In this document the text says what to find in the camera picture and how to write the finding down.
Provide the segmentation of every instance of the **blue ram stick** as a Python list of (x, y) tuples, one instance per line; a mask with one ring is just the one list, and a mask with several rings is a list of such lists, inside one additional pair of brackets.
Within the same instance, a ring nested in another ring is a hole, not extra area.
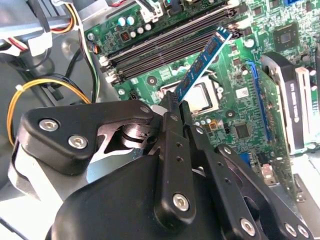
[(231, 36), (232, 34), (221, 26), (215, 30), (210, 40), (204, 46), (204, 49), (200, 52), (199, 56), (175, 89), (179, 103), (183, 101), (189, 89), (196, 84), (196, 81), (202, 77)]

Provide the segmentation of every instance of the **yellow wire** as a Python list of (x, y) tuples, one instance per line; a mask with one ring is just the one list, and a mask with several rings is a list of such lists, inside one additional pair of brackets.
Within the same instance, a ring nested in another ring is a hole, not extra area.
[(65, 34), (65, 33), (69, 32), (71, 30), (73, 24), (74, 24), (74, 20), (73, 20), (73, 18), (71, 18), (69, 26), (67, 26), (65, 29), (62, 29), (62, 30), (51, 29), (51, 32), (53, 34)]
[(73, 24), (75, 25), (76, 22), (77, 22), (77, 18), (76, 18), (76, 15), (73, 11), (73, 9), (70, 7), (70, 4), (65, 4), (65, 6), (68, 8), (69, 12), (71, 13), (71, 20), (70, 20), (70, 24), (69, 26), (67, 26), (65, 29), (62, 29), (62, 30), (51, 30), (52, 33), (54, 34), (65, 34), (67, 32), (69, 32), (73, 26)]
[(19, 97), (21, 96), (21, 94), (25, 90), (27, 90), (31, 87), (34, 87), (36, 85), (45, 84), (45, 83), (56, 83), (56, 84), (60, 84), (62, 86), (65, 86), (66, 88), (70, 89), (75, 94), (77, 94), (86, 104), (91, 103), (90, 100), (83, 93), (81, 93), (78, 89), (76, 89), (74, 86), (72, 86), (66, 82), (63, 82), (63, 81), (59, 81), (59, 80), (55, 80), (55, 79), (48, 79), (48, 78), (40, 78), (40, 79), (32, 80), (32, 81), (25, 83), (24, 85), (21, 86), (21, 89), (17, 90), (15, 92), (15, 94), (13, 95), (13, 97), (10, 101), (10, 104), (9, 104), (8, 112), (7, 112), (6, 130), (8, 133), (9, 141), (12, 145), (14, 145), (14, 140), (12, 139), (12, 135), (11, 135), (11, 124), (12, 124), (12, 119), (13, 119), (13, 115), (14, 115), (14, 110), (15, 110), (15, 107), (16, 107), (16, 104), (17, 104)]

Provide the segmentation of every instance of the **metal screw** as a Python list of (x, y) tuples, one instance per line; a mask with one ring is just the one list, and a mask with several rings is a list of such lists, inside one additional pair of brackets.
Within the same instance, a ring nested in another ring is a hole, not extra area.
[(173, 203), (182, 212), (185, 212), (189, 209), (189, 202), (182, 194), (176, 193), (173, 195)]
[(251, 222), (249, 222), (247, 219), (245, 218), (241, 218), (240, 219), (240, 223), (241, 223), (241, 227), (242, 229), (249, 234), (251, 237), (253, 237), (254, 235), (256, 235), (256, 230), (254, 228), (254, 226), (252, 225)]
[(177, 116), (175, 116), (175, 115), (171, 115), (170, 117), (171, 117), (173, 120), (178, 121)]
[(141, 109), (142, 111), (144, 111), (145, 113), (149, 113), (149, 112), (150, 112), (149, 108), (147, 108), (147, 107), (145, 107), (145, 106), (140, 107), (140, 109)]
[(69, 137), (68, 143), (75, 149), (84, 149), (87, 146), (87, 140), (83, 136), (73, 135)]
[(88, 35), (87, 35), (86, 37), (87, 37), (87, 39), (88, 39), (89, 41), (95, 40), (95, 35), (94, 35), (92, 32), (88, 33)]
[(122, 88), (118, 90), (119, 95), (124, 95), (125, 93), (126, 93), (125, 90), (123, 90)]
[(309, 233), (307, 232), (307, 230), (305, 230), (305, 228), (303, 226), (298, 225), (298, 230), (307, 239), (309, 238)]
[(294, 237), (297, 236), (296, 230), (289, 223), (285, 223), (284, 226), (285, 226), (285, 229), (288, 231), (288, 233), (290, 233)]
[(59, 124), (52, 119), (43, 119), (39, 122), (39, 127), (42, 130), (53, 132), (59, 128)]
[(229, 149), (229, 148), (224, 147), (223, 149), (224, 149), (224, 151), (225, 151), (227, 154), (231, 154), (231, 151), (230, 151), (230, 149)]
[(200, 127), (197, 127), (196, 128), (196, 131), (200, 134), (204, 134), (204, 131), (200, 128)]

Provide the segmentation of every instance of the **white connector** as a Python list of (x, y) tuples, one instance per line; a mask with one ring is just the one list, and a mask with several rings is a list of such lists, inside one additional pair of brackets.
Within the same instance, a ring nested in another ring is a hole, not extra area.
[(236, 22), (234, 25), (237, 29), (246, 29), (251, 26), (252, 17), (248, 16), (246, 19)]
[(227, 3), (228, 3), (228, 5), (227, 5), (228, 8), (235, 8), (240, 5), (239, 0), (229, 0)]

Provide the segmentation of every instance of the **ram slot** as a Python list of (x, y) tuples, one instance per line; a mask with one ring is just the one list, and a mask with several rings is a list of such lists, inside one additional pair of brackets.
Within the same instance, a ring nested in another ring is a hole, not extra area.
[(148, 66), (136, 67), (135, 70), (132, 70), (129, 72), (123, 71), (122, 72), (123, 76), (126, 79), (131, 79), (131, 78), (139, 76), (143, 73), (147, 73), (153, 69), (157, 69), (161, 66), (165, 66), (167, 64), (173, 63), (173, 62), (178, 61), (180, 59), (183, 59), (187, 56), (190, 56), (192, 54), (198, 53), (204, 48), (204, 45), (206, 44), (207, 41), (208, 41), (208, 39), (206, 39), (205, 41), (203, 41), (201, 44), (197, 45), (196, 47), (193, 46), (191, 49), (183, 49), (179, 54), (171, 54), (170, 56), (163, 56), (160, 61), (150, 62), (150, 64), (148, 64)]
[(136, 58), (139, 55), (145, 54), (155, 48), (159, 48), (177, 39), (188, 36), (190, 35), (190, 33), (194, 34), (196, 31), (204, 29), (208, 26), (216, 25), (227, 18), (228, 14), (224, 11), (213, 11), (194, 21), (188, 22), (174, 30), (171, 30), (153, 39), (147, 40), (146, 42), (140, 45), (133, 46), (131, 49), (124, 51), (118, 55), (109, 56), (109, 58), (117, 64), (123, 61), (128, 61), (132, 58)]
[(161, 59), (163, 59), (164, 56), (179, 54), (188, 48), (192, 48), (192, 47), (196, 48), (199, 45), (203, 46), (203, 43), (206, 43), (206, 41), (208, 41), (208, 38), (210, 37), (210, 35), (211, 35), (210, 33), (205, 34), (204, 36), (201, 36), (200, 38), (190, 39), (189, 41), (183, 42), (179, 45), (173, 45), (171, 47), (168, 47), (166, 50), (164, 50), (160, 53), (155, 53), (149, 57), (146, 57), (146, 58), (140, 60), (139, 62), (130, 64), (125, 67), (122, 67), (121, 65), (119, 65), (118, 69), (121, 69), (123, 72), (129, 71), (129, 70), (134, 69), (136, 67), (141, 67), (141, 65), (145, 66), (144, 64), (148, 64), (154, 60), (161, 61)]

